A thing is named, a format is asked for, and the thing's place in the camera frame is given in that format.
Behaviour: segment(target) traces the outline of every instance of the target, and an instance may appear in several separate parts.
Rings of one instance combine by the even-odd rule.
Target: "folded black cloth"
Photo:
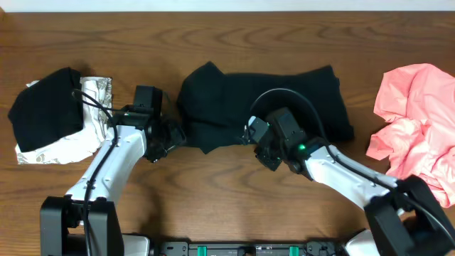
[[[178,96],[187,146],[198,147],[207,154],[219,146],[243,143],[240,137],[251,116],[252,103],[263,92],[278,87],[295,90],[313,103],[331,142],[352,139],[354,132],[339,85],[331,66],[299,75],[225,75],[209,62],[185,79]],[[293,110],[283,99],[261,102],[261,107],[253,114],[264,117],[281,107],[299,112],[294,115],[306,132],[319,134],[308,108]]]
[[[73,88],[81,88],[80,73],[63,68],[19,94],[8,118],[22,152],[39,149],[82,130],[82,104],[73,99]]]

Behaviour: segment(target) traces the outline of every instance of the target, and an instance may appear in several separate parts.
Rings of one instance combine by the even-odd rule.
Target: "white cloth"
[[[96,99],[104,107],[112,107],[111,78],[81,78],[82,91]],[[30,87],[37,83],[27,84]],[[16,145],[19,164],[68,164],[92,156],[105,140],[107,117],[102,110],[86,104],[83,107],[84,127],[81,131],[68,135],[58,141],[30,152],[21,152]]]

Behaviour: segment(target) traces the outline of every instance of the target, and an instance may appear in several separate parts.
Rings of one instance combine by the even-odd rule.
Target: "folded clothing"
[[[430,64],[384,74],[374,113],[391,124],[371,136],[367,155],[389,156],[387,175],[422,178],[439,201],[455,203],[455,78]]]
[[[71,96],[80,90],[80,73],[62,68],[23,90],[8,113],[23,152],[47,146],[83,128],[82,104]]]
[[[327,136],[332,142],[354,137],[346,107],[339,90],[339,80],[327,66],[299,75],[223,74],[211,62],[195,70],[182,84],[177,105],[187,135],[187,146],[200,148],[205,154],[219,146],[242,144],[244,126],[250,118],[252,103],[273,88],[289,88],[308,97],[318,111]],[[289,107],[285,100],[262,102],[258,117]],[[308,108],[296,110],[303,128],[319,134]]]
[[[36,86],[38,81],[27,84],[28,87]],[[111,78],[86,77],[80,79],[81,90],[104,107],[112,107]],[[67,164],[81,161],[100,147],[105,140],[107,132],[106,114],[89,105],[83,105],[83,129],[74,134],[60,138],[58,141],[39,149],[22,152],[16,146],[19,164]]]

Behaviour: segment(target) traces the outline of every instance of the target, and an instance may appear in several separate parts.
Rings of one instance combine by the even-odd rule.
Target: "pink cloth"
[[[455,78],[430,64],[384,74],[374,113],[391,124],[371,136],[367,156],[389,156],[387,175],[414,174],[442,207],[455,203]]]

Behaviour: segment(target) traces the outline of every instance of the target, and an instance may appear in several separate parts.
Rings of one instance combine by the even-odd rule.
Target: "wooden table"
[[[296,74],[330,64],[356,136],[339,146],[385,172],[387,161],[365,156],[370,135],[385,124],[373,114],[382,74],[413,63],[455,74],[454,59],[454,13],[2,14],[0,254],[39,253],[42,202],[64,195],[92,161],[17,165],[7,113],[27,82],[58,68],[112,77],[121,107],[136,85],[155,85],[175,100],[183,79],[209,60],[225,73]],[[141,159],[118,205],[122,231],[194,241],[305,240],[368,226],[343,196],[285,166],[266,170],[252,150],[182,148],[157,164]],[[455,220],[454,208],[446,212]]]

